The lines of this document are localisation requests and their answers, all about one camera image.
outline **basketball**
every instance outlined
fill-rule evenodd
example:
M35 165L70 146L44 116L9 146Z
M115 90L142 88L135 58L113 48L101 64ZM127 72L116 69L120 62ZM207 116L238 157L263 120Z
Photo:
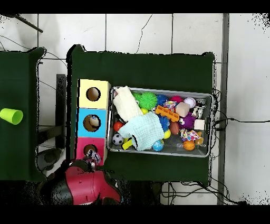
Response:
M183 147L184 149L191 151L195 148L195 143L193 141L184 141Z

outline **yellow-green cup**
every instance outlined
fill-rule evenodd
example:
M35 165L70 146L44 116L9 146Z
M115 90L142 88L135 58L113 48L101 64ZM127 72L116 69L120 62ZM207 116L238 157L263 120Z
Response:
M23 119L21 110L4 108L0 111L0 118L14 125L19 124Z

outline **green table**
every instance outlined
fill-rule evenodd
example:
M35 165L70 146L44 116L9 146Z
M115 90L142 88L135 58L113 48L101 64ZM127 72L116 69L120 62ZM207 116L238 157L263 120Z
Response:
M0 119L0 180L41 181L35 166L37 149L36 65L44 48L0 52L0 109L19 109L18 125Z
M106 80L112 86L210 94L213 83L213 60L212 53L204 55L98 53L85 52L80 45L74 45L67 53L69 76L67 90L71 92L70 145L74 146L75 140L78 79ZM73 148L70 149L71 157L74 154ZM112 171L115 178L124 177L133 181L200 181L208 185L209 157L108 152L105 165L101 168Z

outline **mint green cloth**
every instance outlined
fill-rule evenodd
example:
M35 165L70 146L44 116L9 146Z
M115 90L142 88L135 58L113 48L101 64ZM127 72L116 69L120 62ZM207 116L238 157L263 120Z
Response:
M134 136L137 141L137 148L135 148L138 151L151 149L157 140L164 138L164 131L159 118L153 112L130 119L129 122L119 129L118 133L123 138Z

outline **gray plastic bin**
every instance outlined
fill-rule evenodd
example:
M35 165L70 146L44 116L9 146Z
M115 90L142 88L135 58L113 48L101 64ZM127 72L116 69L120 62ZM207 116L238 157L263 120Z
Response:
M214 98L211 94L199 94L196 92L180 92L180 91L168 91L168 90L156 90L156 89L140 89L140 88L129 88L131 92L153 92L154 94L163 94L168 97L179 95L183 99L187 97L193 97L194 99L206 99L206 108L203 111L201 119L205 120L205 130L201 130L202 137L204 138L203 146L196 145L192 151L185 150L179 147L182 144L180 135L171 135L168 139L164 139L164 148L160 152L154 150L137 151L133 146L130 146L127 150L123 150L121 146L114 145L112 143L112 137L115 134L113 124L117 121L115 112L117 111L113 104L113 93L114 88L110 91L110 103L109 103L109 114L108 114L108 131L107 131L107 148L113 152L124 152L124 153L142 153L142 154L158 154L158 155L169 155L169 156L190 156L190 157L206 157L210 153L211 145L211 127L213 122L213 107Z

